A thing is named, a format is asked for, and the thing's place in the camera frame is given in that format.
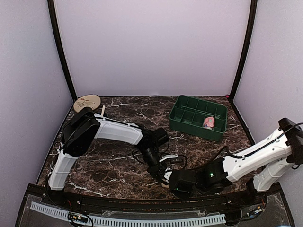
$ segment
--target marble surface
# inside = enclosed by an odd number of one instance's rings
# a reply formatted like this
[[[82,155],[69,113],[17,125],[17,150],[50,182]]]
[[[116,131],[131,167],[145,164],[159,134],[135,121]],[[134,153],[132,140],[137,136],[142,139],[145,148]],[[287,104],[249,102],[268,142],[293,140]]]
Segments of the marble surface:
[[[143,124],[152,130],[163,127],[168,132],[170,140],[167,152],[186,155],[188,157],[187,168],[194,168],[206,163],[225,145],[229,146],[231,152],[241,151],[250,146],[239,120],[225,97],[197,98],[228,107],[227,131],[219,142],[205,140],[169,128],[169,113],[177,99],[176,96],[102,97],[101,105],[106,106],[105,113],[109,118]],[[74,115],[74,110],[71,110],[65,123]],[[56,138],[57,142],[60,141],[60,137],[61,133]],[[176,198],[168,189],[159,186],[146,172],[147,165],[138,163],[132,157],[132,151],[136,151],[133,145],[119,141],[94,140],[87,153],[81,156],[72,168],[65,184],[65,191],[120,199]],[[45,176],[50,171],[50,164],[54,161],[55,155],[55,147],[52,147],[38,185],[44,186]],[[174,169],[180,167],[181,164],[173,165]],[[254,174],[256,172],[246,175],[225,188],[222,193],[245,190],[245,183]]]

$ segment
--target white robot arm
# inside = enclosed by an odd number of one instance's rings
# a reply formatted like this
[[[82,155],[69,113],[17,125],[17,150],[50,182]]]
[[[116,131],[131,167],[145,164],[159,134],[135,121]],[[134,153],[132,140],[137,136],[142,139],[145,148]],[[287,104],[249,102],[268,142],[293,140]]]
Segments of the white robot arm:
[[[63,130],[58,159],[48,179],[51,191],[64,189],[65,180],[75,161],[87,151],[92,140],[110,139],[135,145],[148,164],[148,172],[179,197],[217,193],[244,175],[262,166],[265,169],[250,181],[256,192],[264,192],[291,166],[303,163],[303,132],[284,118],[280,128],[258,144],[237,154],[218,158],[200,169],[171,170],[161,160],[157,149],[168,141],[164,129],[155,131],[143,126],[101,117],[84,108]]]

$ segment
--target wire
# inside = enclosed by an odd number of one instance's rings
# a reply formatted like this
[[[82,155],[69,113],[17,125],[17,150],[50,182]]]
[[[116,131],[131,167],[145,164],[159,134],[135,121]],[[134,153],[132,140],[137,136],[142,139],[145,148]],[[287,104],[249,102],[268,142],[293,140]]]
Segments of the wire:
[[[184,165],[183,165],[182,169],[185,169],[186,166],[187,166],[187,163],[188,163],[188,158],[187,158],[187,156],[186,156],[186,155],[178,155],[178,156],[181,156],[181,157],[184,158]]]
[[[169,141],[168,141],[167,148],[165,149],[165,151],[159,152],[159,154],[165,154],[168,151],[168,149],[169,149]]]
[[[287,129],[285,132],[283,132],[281,135],[279,135],[279,136],[277,137],[277,139],[279,139],[279,138],[281,138],[282,136],[284,136],[284,135],[285,135],[286,133],[288,133],[291,129],[293,129],[293,128],[299,126],[299,125],[302,125],[302,124],[303,124],[303,122],[297,123],[297,124],[293,125],[293,126],[290,127],[289,129]]]
[[[234,219],[234,220],[230,220],[230,219],[226,219],[226,221],[228,222],[235,222],[235,221],[251,221],[257,217],[259,217],[261,215],[261,213],[255,214],[252,218],[247,218],[247,217],[242,217],[242,218],[238,218],[238,219]]]
[[[142,164],[145,163],[145,162],[143,162],[143,161],[140,161],[140,160],[136,157],[136,155],[134,155],[134,152],[133,152],[133,151],[132,151],[131,153],[132,153],[133,158],[136,159],[139,163],[142,163]]]
[[[55,206],[60,207],[60,208],[62,208],[62,209],[67,209],[68,211],[72,211],[72,212],[75,212],[75,213],[84,215],[85,217],[87,217],[87,218],[91,221],[91,227],[94,227],[93,219],[91,219],[91,217],[88,216],[87,214],[81,213],[81,212],[79,212],[79,211],[77,211],[77,210],[72,210],[72,209],[68,209],[68,208],[66,208],[66,207],[60,206],[60,205],[56,204],[56,203],[51,199],[51,197],[50,197],[49,194],[48,194],[48,190],[47,190],[47,188],[49,187],[49,185],[48,185],[48,180],[49,180],[50,176],[51,176],[51,174],[49,174],[49,175],[45,178],[45,194],[46,194],[47,198],[50,200],[50,202],[52,202]]]
[[[286,133],[288,133],[291,129],[293,129],[293,128],[299,126],[299,125],[302,125],[302,124],[303,124],[303,122],[297,123],[297,124],[293,125],[293,126],[290,127],[288,130],[286,130],[286,131],[283,132],[281,135],[279,135],[277,138],[273,139],[272,141],[270,141],[269,143],[265,144],[264,146],[258,148],[257,150],[254,150],[254,151],[252,151],[252,152],[250,152],[250,153],[248,153],[248,154],[246,154],[246,155],[244,155],[244,156],[233,155],[229,150],[227,150],[226,152],[227,152],[227,154],[228,154],[229,156],[231,156],[231,157],[233,157],[233,158],[237,158],[237,159],[242,159],[242,158],[249,157],[249,156],[251,156],[251,155],[257,153],[258,151],[262,150],[263,148],[267,147],[268,145],[274,143],[276,140],[278,140],[279,138],[281,138],[282,136],[284,136]]]
[[[298,165],[297,167],[292,166],[292,169],[296,170],[300,167],[300,165]]]
[[[222,147],[222,148],[220,149],[220,151],[219,151],[214,157],[212,157],[207,163],[205,163],[205,164],[203,164],[203,165],[201,165],[201,166],[192,168],[192,169],[190,169],[190,170],[197,170],[197,169],[201,169],[201,168],[207,166],[208,164],[210,164],[211,162],[213,162],[213,161],[219,156],[219,154],[221,154],[224,150],[227,150],[227,151],[228,151],[228,146]]]

